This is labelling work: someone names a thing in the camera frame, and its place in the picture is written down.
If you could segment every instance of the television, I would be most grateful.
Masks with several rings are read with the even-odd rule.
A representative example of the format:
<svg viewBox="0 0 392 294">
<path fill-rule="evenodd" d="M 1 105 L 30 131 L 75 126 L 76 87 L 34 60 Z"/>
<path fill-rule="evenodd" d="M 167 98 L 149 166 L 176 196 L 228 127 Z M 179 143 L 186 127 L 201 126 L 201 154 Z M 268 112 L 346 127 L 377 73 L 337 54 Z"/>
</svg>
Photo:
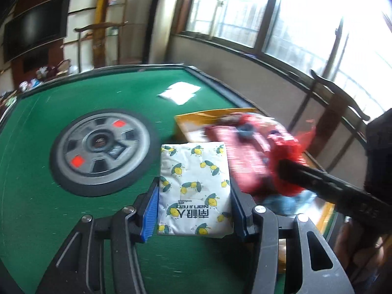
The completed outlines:
<svg viewBox="0 0 392 294">
<path fill-rule="evenodd" d="M 67 36 L 69 0 L 49 0 L 19 14 L 4 28 L 6 62 Z"/>
</svg>

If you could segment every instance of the red button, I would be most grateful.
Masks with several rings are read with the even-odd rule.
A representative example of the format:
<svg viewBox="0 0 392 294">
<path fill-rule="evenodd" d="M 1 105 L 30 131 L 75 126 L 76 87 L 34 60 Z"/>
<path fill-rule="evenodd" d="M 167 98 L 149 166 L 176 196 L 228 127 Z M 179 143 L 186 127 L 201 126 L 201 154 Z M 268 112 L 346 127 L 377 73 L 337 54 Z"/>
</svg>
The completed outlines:
<svg viewBox="0 0 392 294">
<path fill-rule="evenodd" d="M 79 168 L 81 165 L 83 165 L 85 162 L 85 160 L 83 159 L 83 157 L 81 155 L 77 155 L 75 157 L 73 157 L 73 159 L 71 160 L 72 165 L 75 168 Z"/>
<path fill-rule="evenodd" d="M 116 122 L 113 123 L 113 126 L 117 128 L 121 128 L 124 127 L 125 124 L 126 122 L 124 120 L 117 120 Z"/>
</svg>

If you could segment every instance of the wooden chair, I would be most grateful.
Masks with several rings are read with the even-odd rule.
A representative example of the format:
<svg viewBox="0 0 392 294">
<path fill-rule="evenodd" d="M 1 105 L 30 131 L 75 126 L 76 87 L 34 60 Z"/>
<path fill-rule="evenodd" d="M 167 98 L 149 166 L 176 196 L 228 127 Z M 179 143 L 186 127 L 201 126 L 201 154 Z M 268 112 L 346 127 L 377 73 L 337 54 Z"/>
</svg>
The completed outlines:
<svg viewBox="0 0 392 294">
<path fill-rule="evenodd" d="M 313 92 L 316 89 L 316 85 L 318 83 L 328 87 L 333 92 L 332 98 L 328 106 L 326 107 L 324 113 L 322 114 L 321 118 L 319 119 L 316 125 L 316 135 L 307 149 L 307 151 L 312 157 L 316 158 L 319 155 L 319 153 L 323 150 L 326 143 L 328 142 L 328 140 L 331 138 L 334 131 L 338 127 L 342 119 L 342 116 L 344 115 L 348 107 L 354 109 L 354 111 L 360 117 L 357 124 L 354 126 L 354 131 L 352 132 L 352 134 L 350 135 L 346 143 L 343 145 L 343 147 L 340 149 L 340 151 L 337 153 L 337 155 L 334 157 L 330 165 L 326 168 L 327 172 L 331 172 L 332 169 L 338 164 L 340 159 L 343 157 L 343 155 L 346 153 L 351 143 L 354 141 L 355 135 L 360 129 L 362 122 L 370 120 L 370 117 L 364 114 L 362 110 L 359 108 L 358 104 L 355 102 L 355 100 L 352 97 L 350 97 L 350 95 L 348 95 L 344 90 L 338 87 L 336 84 L 329 81 L 328 79 L 318 76 L 316 72 L 314 72 L 313 70 L 310 70 L 310 74 L 313 77 L 313 82 L 303 102 L 301 103 L 297 112 L 293 116 L 293 119 L 291 120 L 287 130 L 291 132 L 294 129 L 298 120 L 302 116 L 307 104 L 312 98 Z"/>
<path fill-rule="evenodd" d="M 105 22 L 105 23 L 90 24 L 90 25 L 87 25 L 83 28 L 75 28 L 74 29 L 74 31 L 78 33 L 78 71 L 79 71 L 79 73 L 82 71 L 81 50 L 80 50 L 81 42 L 82 42 L 82 40 L 86 39 L 86 37 L 82 38 L 82 33 L 85 31 L 92 30 L 93 36 L 94 36 L 96 30 L 107 29 L 110 27 L 121 28 L 124 25 L 127 25 L 127 23 L 126 22 L 124 22 L 124 23 Z M 97 43 L 93 45 L 93 51 L 96 49 L 101 49 L 101 48 L 104 49 L 105 48 L 105 39 L 106 39 L 106 36 L 99 37 L 97 39 L 98 40 Z M 105 58 L 101 59 L 100 63 L 97 64 L 97 67 L 105 66 L 104 62 L 105 62 Z M 118 35 L 117 35 L 117 64 L 119 64 L 119 63 L 120 63 L 120 31 L 118 32 Z"/>
</svg>

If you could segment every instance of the green table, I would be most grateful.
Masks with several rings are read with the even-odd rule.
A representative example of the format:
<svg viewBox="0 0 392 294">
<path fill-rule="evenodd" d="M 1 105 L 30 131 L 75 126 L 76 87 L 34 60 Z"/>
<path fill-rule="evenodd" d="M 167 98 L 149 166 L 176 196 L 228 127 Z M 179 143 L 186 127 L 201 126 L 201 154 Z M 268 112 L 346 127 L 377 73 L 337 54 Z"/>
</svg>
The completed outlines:
<svg viewBox="0 0 392 294">
<path fill-rule="evenodd" d="M 179 106 L 160 98 L 179 81 L 201 89 Z M 219 82 L 183 66 L 117 66 L 60 78 L 20 97 L 0 133 L 0 258 L 21 289 L 35 292 L 48 264 L 85 214 L 109 216 L 132 204 L 159 174 L 159 160 L 136 183 L 103 197 L 80 197 L 58 186 L 49 153 L 60 131 L 81 115 L 99 109 L 126 109 L 144 115 L 161 143 L 173 141 L 174 116 L 200 110 L 251 107 Z M 138 246 L 149 293 L 240 293 L 250 254 L 234 237 L 208 239 L 153 235 Z M 107 293 L 113 293 L 106 255 Z"/>
</svg>

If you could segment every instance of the metal bolt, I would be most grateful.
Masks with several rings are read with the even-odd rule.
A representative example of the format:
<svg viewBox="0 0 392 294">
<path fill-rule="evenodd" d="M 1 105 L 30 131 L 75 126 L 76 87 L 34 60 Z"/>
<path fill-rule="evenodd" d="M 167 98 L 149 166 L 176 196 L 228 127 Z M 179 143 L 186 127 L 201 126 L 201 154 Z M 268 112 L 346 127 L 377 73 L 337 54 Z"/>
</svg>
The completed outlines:
<svg viewBox="0 0 392 294">
<path fill-rule="evenodd" d="M 89 214 L 86 214 L 85 216 L 82 216 L 82 222 L 83 223 L 89 223 L 92 219 L 93 219 L 93 217 L 90 216 Z"/>
<path fill-rule="evenodd" d="M 254 210 L 255 210 L 257 213 L 264 213 L 265 211 L 267 211 L 267 209 L 266 209 L 264 206 L 262 206 L 262 205 L 256 205 L 256 206 L 254 207 Z"/>
<path fill-rule="evenodd" d="M 298 220 L 301 222 L 307 222 L 309 220 L 309 217 L 304 213 L 300 213 L 298 215 Z"/>
<path fill-rule="evenodd" d="M 132 213 L 132 212 L 135 211 L 135 207 L 132 206 L 132 205 L 128 205 L 128 206 L 126 206 L 126 207 L 123 207 L 122 210 L 123 210 L 124 213 L 130 214 L 130 213 Z"/>
</svg>

